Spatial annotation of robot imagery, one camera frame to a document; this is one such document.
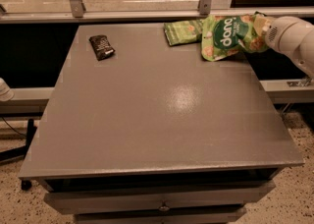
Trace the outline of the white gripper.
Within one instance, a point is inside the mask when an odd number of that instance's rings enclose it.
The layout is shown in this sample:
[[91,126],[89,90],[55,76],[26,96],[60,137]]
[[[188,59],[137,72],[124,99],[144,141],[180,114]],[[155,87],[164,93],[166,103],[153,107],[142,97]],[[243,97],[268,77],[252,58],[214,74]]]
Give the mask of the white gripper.
[[297,17],[274,19],[265,35],[266,44],[289,58],[312,56],[312,24]]

